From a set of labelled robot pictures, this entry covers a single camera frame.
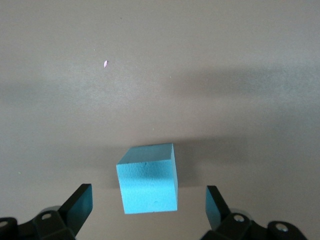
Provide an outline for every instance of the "gray surface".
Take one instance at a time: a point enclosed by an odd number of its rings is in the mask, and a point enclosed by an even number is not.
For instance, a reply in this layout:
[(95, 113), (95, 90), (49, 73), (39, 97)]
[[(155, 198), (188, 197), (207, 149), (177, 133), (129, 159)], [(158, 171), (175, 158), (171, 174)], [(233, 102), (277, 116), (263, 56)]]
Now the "gray surface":
[[(320, 1), (2, 0), (0, 33), (1, 216), (92, 183), (79, 240), (195, 240), (212, 184), (319, 238)], [(124, 215), (116, 163), (165, 142), (179, 210)]]

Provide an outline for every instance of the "blue foam block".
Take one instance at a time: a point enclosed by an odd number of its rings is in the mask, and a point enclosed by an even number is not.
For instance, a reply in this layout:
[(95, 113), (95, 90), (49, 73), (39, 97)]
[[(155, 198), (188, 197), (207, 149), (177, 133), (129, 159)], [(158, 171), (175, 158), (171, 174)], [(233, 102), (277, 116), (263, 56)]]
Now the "blue foam block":
[(116, 165), (125, 214), (176, 211), (178, 179), (172, 143), (136, 146)]

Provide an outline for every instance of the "cube front face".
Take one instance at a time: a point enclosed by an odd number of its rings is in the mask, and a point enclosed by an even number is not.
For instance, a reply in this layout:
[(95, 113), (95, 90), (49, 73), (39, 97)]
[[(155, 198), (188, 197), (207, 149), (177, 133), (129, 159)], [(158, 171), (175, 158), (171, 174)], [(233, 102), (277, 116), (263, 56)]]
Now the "cube front face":
[(172, 143), (129, 149), (116, 165), (126, 214), (178, 209), (178, 180), (174, 156)]

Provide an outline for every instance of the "silver bolt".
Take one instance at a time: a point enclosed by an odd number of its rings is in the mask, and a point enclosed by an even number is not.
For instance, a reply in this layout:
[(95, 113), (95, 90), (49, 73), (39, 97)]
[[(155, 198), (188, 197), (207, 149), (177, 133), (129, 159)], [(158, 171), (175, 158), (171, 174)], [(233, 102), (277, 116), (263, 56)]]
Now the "silver bolt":
[(241, 216), (241, 215), (234, 215), (233, 219), (236, 220), (239, 223), (242, 223), (242, 222), (245, 221), (244, 217)]
[(0, 222), (0, 228), (6, 226), (7, 224), (8, 224), (7, 221), (1, 221), (1, 222)]
[(282, 224), (282, 223), (277, 223), (276, 225), (275, 225), (275, 227), (276, 227), (276, 229), (278, 229), (279, 231), (281, 231), (281, 232), (288, 232), (288, 228), (287, 228), (287, 226), (286, 225), (284, 225), (284, 224)]
[(46, 213), (41, 217), (42, 220), (49, 219), (49, 218), (51, 218), (51, 213)]

